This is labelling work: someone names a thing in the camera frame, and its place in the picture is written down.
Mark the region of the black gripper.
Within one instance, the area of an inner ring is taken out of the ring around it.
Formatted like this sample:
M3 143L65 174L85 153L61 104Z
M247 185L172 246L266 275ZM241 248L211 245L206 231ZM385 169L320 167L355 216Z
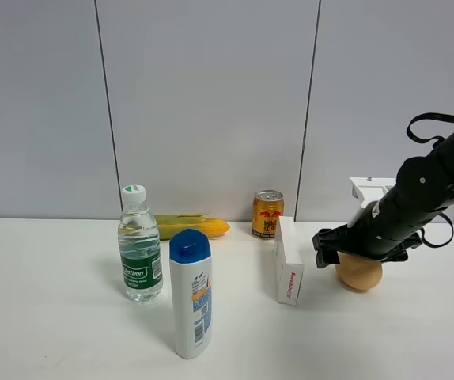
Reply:
M372 203L352 228L339 226L320 229L312 238L317 268L340 264L339 253L345 251L357 257L379 262L405 261L407 249L425 245L441 248L449 244L432 243L425 237L424 227L435 217L449 225L451 219L443 214L443 201L426 186L411 190L396 185L380 201Z

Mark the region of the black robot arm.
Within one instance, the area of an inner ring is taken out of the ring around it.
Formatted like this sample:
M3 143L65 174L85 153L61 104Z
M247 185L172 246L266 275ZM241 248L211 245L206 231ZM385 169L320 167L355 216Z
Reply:
M422 114L418 120L454 123L454 116ZM352 178L359 202L354 217L334 229L322 229L312 239L316 265L339 264L340 253L384 262L405 261L407 250L432 246L424 227L454 205L454 132L434 137L432 151L408 158L391 178Z

